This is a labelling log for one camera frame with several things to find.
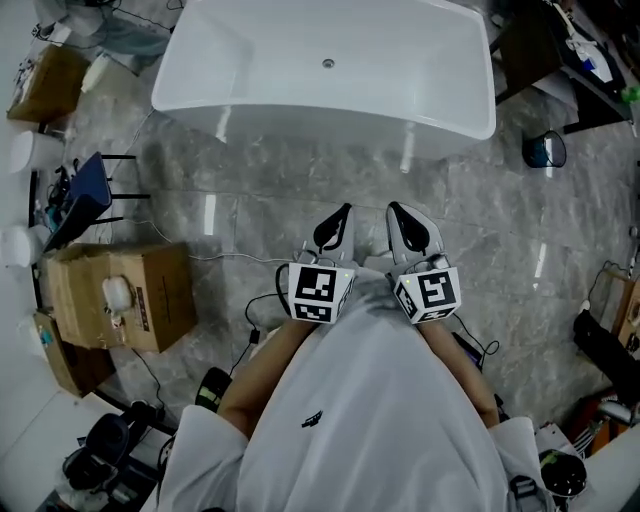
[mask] table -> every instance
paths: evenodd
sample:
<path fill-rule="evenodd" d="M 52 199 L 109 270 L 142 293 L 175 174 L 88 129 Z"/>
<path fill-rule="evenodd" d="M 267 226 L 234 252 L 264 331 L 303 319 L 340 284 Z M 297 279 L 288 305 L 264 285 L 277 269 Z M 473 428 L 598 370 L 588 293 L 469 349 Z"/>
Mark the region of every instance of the table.
<path fill-rule="evenodd" d="M 626 87 L 615 60 L 600 44 L 598 49 L 607 60 L 613 80 L 602 82 L 586 71 L 577 54 L 567 44 L 568 32 L 556 9 L 543 0 L 523 2 L 514 20 L 491 44 L 491 54 L 500 50 L 507 90 L 496 96 L 496 105 L 518 94 L 538 80 L 560 71 L 573 85 L 578 103 L 577 123 L 566 125 L 566 134 L 620 121 L 631 121 L 631 108 L 620 99 Z M 586 39 L 595 41 L 575 25 Z"/>

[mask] chair leg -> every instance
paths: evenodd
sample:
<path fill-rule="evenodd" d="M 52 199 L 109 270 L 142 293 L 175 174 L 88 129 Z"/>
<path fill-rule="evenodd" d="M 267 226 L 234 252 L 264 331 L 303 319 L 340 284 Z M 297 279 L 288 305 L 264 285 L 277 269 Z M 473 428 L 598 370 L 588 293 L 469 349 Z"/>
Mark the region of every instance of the chair leg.
<path fill-rule="evenodd" d="M 103 160 L 135 160 L 134 155 L 102 155 Z"/>
<path fill-rule="evenodd" d="M 111 194 L 112 199 L 151 199 L 149 194 Z"/>
<path fill-rule="evenodd" d="M 97 224 L 109 224 L 110 222 L 116 222 L 118 220 L 124 220 L 124 217 L 109 217 L 108 219 L 99 219 L 95 222 L 92 222 L 91 225 L 95 226 Z"/>

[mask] cardboard box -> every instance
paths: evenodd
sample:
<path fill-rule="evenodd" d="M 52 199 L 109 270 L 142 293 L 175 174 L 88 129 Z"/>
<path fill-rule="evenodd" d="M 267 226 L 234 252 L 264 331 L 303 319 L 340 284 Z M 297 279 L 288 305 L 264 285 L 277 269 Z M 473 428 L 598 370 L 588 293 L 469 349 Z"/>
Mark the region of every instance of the cardboard box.
<path fill-rule="evenodd" d="M 26 93 L 7 112 L 7 119 L 48 123 L 74 112 L 89 61 L 75 51 L 49 45 L 32 71 Z"/>
<path fill-rule="evenodd" d="M 65 343 L 53 318 L 45 312 L 33 315 L 40 340 L 61 388 L 82 398 L 115 372 L 108 350 L 86 349 Z"/>
<path fill-rule="evenodd" d="M 197 322 L 185 244 L 73 244 L 50 257 L 46 268 L 60 335 L 74 345 L 162 352 Z M 102 292 L 102 282 L 113 276 L 125 278 L 133 297 L 115 328 Z"/>

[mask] white marker cube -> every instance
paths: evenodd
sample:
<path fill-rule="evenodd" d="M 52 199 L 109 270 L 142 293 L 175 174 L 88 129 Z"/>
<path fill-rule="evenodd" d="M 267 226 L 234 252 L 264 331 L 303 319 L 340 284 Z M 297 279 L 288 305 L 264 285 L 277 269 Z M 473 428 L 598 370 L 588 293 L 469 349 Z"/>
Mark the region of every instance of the white marker cube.
<path fill-rule="evenodd" d="M 289 308 L 298 320 L 333 324 L 353 288 L 352 269 L 289 264 Z"/>
<path fill-rule="evenodd" d="M 393 293 L 412 324 L 447 318 L 462 305 L 455 267 L 400 276 Z"/>

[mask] black chair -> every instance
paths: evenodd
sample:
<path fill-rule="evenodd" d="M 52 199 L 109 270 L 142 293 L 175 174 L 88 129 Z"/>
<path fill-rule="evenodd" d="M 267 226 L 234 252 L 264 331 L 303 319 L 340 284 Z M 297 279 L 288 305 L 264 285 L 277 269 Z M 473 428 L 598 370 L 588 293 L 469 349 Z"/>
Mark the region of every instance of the black chair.
<path fill-rule="evenodd" d="M 112 194 L 110 178 L 104 168 L 104 160 L 135 160 L 131 155 L 102 155 L 95 153 L 71 179 L 69 196 L 72 201 L 66 217 L 47 240 L 44 251 L 48 252 L 74 241 L 89 226 L 122 220 L 123 217 L 100 219 L 100 215 L 111 206 L 113 199 L 149 199 L 149 194 Z"/>

